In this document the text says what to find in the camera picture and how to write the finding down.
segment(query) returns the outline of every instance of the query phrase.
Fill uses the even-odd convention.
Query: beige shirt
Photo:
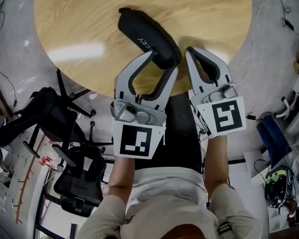
[[[77,239],[160,239],[176,226],[193,224],[207,239],[218,239],[221,213],[238,239],[259,239],[259,222],[245,209],[237,191],[220,185],[206,209],[202,175],[187,168],[160,167],[136,171],[128,207],[106,196],[80,229]]]

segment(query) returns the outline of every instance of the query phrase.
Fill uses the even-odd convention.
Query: round wooden table
[[[94,92],[114,95],[114,79],[143,52],[118,29],[119,8],[146,12],[173,37],[184,56],[204,48],[226,63],[245,41],[252,0],[35,0],[35,26],[53,63]],[[138,94],[154,90],[163,71],[151,62],[134,80]],[[184,57],[172,95],[192,89]]]

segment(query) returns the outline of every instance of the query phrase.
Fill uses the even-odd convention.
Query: black pouch
[[[145,12],[120,8],[118,28],[142,51],[154,50],[153,62],[161,69],[175,68],[181,52],[173,38]]]

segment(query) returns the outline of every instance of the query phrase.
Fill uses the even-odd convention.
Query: concrete floor
[[[253,0],[253,15],[265,0]],[[299,33],[299,0],[283,0],[292,11],[287,19]],[[33,91],[51,86],[58,92],[56,68],[44,52],[36,35],[33,18],[34,0],[4,0],[5,22],[0,32],[0,69],[12,81],[19,110]],[[281,23],[282,7],[279,0],[269,0],[260,9],[254,22],[254,66],[246,79],[238,86],[239,95],[244,97],[246,113],[259,116],[265,111],[277,111],[283,107],[282,96],[292,92],[296,79],[293,62],[299,51],[299,36]],[[235,82],[241,81],[252,63],[252,31],[229,68]],[[83,89],[66,76],[63,77],[68,93]],[[0,75],[0,88],[7,103],[12,106],[13,89]],[[98,95],[91,99],[87,94],[77,104],[97,115],[94,130],[95,140],[111,139],[111,116],[109,104],[112,98]],[[88,133],[90,119],[81,116],[78,123]],[[254,121],[247,121],[247,129],[228,137],[228,156],[240,158],[246,151],[261,145]]]

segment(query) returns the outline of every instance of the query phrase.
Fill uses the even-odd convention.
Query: floor
[[[253,0],[253,16],[265,0]],[[287,18],[299,33],[299,0],[283,0],[292,11]],[[34,0],[4,0],[2,10],[5,22],[0,32],[0,69],[15,86],[19,110],[33,91],[51,86],[58,91],[54,64],[44,52],[36,35],[33,18]],[[265,111],[283,108],[281,97],[288,97],[296,80],[293,62],[299,51],[299,36],[281,23],[282,7],[279,0],[268,0],[259,10],[254,20],[254,63],[253,68],[238,86],[239,95],[244,97],[246,113],[260,116]],[[241,81],[252,64],[252,28],[237,56],[229,68],[235,82]],[[83,89],[66,76],[63,77],[68,93]],[[13,105],[12,86],[0,74],[0,88],[7,103]],[[77,104],[97,115],[94,130],[95,140],[111,139],[111,116],[109,104],[112,98],[87,94],[77,100]],[[78,123],[88,134],[90,119],[81,116]],[[236,159],[246,151],[259,148],[261,139],[254,121],[247,121],[247,129],[228,136],[228,156]]]

